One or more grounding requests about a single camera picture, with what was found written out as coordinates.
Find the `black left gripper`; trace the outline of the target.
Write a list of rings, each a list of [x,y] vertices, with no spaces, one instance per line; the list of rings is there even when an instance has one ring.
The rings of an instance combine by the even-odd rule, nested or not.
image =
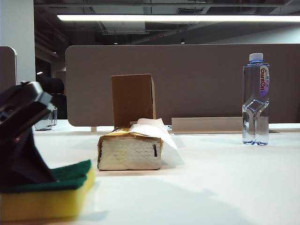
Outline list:
[[[52,96],[39,88],[10,88],[0,95],[0,184],[57,181],[39,154],[30,127],[52,110]]]

